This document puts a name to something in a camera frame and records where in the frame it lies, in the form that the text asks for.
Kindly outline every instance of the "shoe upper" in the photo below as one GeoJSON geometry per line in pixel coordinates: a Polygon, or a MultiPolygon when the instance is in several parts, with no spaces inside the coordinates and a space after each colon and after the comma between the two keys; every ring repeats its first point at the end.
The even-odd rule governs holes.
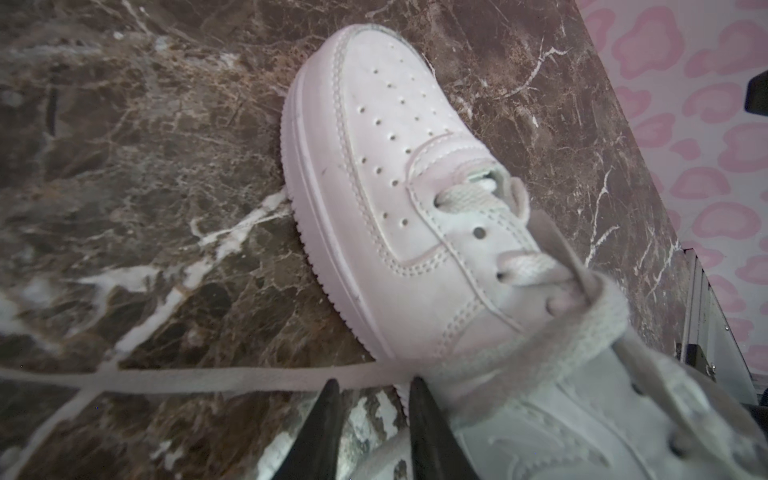
{"type": "MultiPolygon", "coordinates": [[[[353,279],[346,288],[357,321],[376,337],[363,343],[377,359],[446,357],[526,339],[558,314],[554,305],[578,296],[568,281],[502,279],[509,257],[541,252],[527,228],[525,191],[397,35],[344,28],[308,60],[295,88],[313,194],[336,236],[337,268],[353,279]],[[478,186],[492,194],[485,206],[478,186]],[[459,207],[441,205],[448,190],[459,207]]],[[[610,349],[456,435],[484,480],[730,478],[633,388],[610,349]]]]}

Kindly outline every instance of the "pink and white patterned surface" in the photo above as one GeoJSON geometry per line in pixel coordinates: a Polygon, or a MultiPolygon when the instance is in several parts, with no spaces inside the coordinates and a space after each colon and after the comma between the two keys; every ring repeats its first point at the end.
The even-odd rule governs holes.
{"type": "Polygon", "coordinates": [[[750,370],[768,373],[768,0],[577,0],[683,247],[750,370]]]}

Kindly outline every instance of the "black plastic part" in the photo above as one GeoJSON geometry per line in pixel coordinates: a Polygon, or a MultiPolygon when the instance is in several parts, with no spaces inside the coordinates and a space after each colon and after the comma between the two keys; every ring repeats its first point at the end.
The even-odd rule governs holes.
{"type": "Polygon", "coordinates": [[[328,380],[272,480],[335,480],[343,410],[339,383],[328,380]]]}
{"type": "Polygon", "coordinates": [[[747,84],[744,110],[768,117],[768,71],[757,75],[747,84]]]}
{"type": "Polygon", "coordinates": [[[411,458],[415,480],[479,480],[426,382],[411,382],[411,458]]]}

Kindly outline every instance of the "loose shoelace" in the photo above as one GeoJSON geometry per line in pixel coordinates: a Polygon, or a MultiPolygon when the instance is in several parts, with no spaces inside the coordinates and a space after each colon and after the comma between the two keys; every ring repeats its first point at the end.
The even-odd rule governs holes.
{"type": "MultiPolygon", "coordinates": [[[[439,196],[438,203],[442,201],[443,207],[454,211],[502,208],[488,185],[478,183],[460,188],[452,187],[454,190],[439,196]]],[[[528,231],[544,253],[518,253],[503,258],[505,268],[515,272],[513,280],[511,277],[506,280],[515,284],[526,284],[526,281],[541,284],[574,278],[588,300],[587,305],[556,316],[526,339],[515,338],[493,348],[441,361],[373,362],[308,369],[233,367],[88,374],[40,374],[0,368],[0,378],[97,392],[158,394],[319,391],[331,378],[337,379],[343,389],[409,383],[414,376],[425,378],[431,386],[447,386],[492,375],[492,379],[464,396],[447,412],[452,428],[460,429],[493,416],[508,402],[522,401],[536,389],[564,379],[612,347],[633,380],[684,434],[720,460],[734,478],[764,478],[768,470],[764,439],[761,441],[751,432],[737,432],[732,426],[751,425],[746,412],[726,394],[707,385],[708,380],[699,383],[672,359],[645,347],[628,328],[629,309],[618,285],[586,269],[547,215],[528,210],[524,193],[513,194],[516,205],[511,207],[516,207],[515,215],[525,220],[528,231]],[[710,403],[712,399],[717,401],[717,409],[710,403]]],[[[407,455],[408,445],[408,429],[403,429],[359,465],[352,478],[373,478],[381,468],[407,455]]]]}

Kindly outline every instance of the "marble pattern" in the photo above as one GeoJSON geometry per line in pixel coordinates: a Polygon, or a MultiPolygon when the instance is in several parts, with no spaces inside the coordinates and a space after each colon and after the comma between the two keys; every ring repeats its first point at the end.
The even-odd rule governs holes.
{"type": "MultiPolygon", "coordinates": [[[[618,278],[643,338],[674,353],[684,256],[573,2],[56,0],[0,6],[0,365],[370,361],[280,196],[288,86],[360,22],[424,53],[534,207],[618,278]]],[[[0,392],[8,479],[269,478],[314,398],[0,392]]],[[[344,398],[340,478],[405,425],[392,389],[344,398]]]]}

